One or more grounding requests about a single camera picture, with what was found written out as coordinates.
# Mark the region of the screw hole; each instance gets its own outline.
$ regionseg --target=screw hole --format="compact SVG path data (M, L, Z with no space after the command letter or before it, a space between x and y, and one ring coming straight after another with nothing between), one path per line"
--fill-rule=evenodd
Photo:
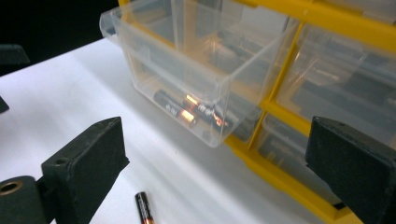
M0 187L0 196L15 192L20 189L22 185L23 183L21 181L8 182Z
M62 165L65 162L67 162L67 158L60 158L60 159L56 160L55 164L56 165Z

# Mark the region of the dark background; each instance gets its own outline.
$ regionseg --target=dark background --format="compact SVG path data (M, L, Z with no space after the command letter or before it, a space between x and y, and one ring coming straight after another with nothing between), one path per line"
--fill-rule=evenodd
M21 45L27 64L0 65L0 76L102 38L99 18L117 0L0 2L0 45Z

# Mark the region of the white surface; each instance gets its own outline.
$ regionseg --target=white surface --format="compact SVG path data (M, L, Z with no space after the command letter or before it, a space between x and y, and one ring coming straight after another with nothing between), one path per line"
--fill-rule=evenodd
M126 154L92 223L139 223L144 190L157 224L320 223L253 174L231 150L209 148L139 94L117 46L100 40L0 77L0 181L41 176L40 164L95 122L121 116Z

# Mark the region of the tabletop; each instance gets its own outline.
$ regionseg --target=tabletop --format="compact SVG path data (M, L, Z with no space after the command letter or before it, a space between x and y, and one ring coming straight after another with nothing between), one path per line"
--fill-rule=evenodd
M208 147L134 89L117 45L102 39L0 77L0 181L40 165L102 119L121 117L130 164L91 223L139 223L148 194L157 224L321 223L250 171L226 146Z

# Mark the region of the white table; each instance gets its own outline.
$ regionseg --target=white table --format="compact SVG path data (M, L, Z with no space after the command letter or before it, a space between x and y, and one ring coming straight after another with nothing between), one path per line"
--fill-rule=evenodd
M0 77L0 181L38 179L40 164L95 122L121 116L130 164L92 223L139 223L148 194L157 224L321 223L252 173L231 150L207 147L133 87L120 48L100 40Z

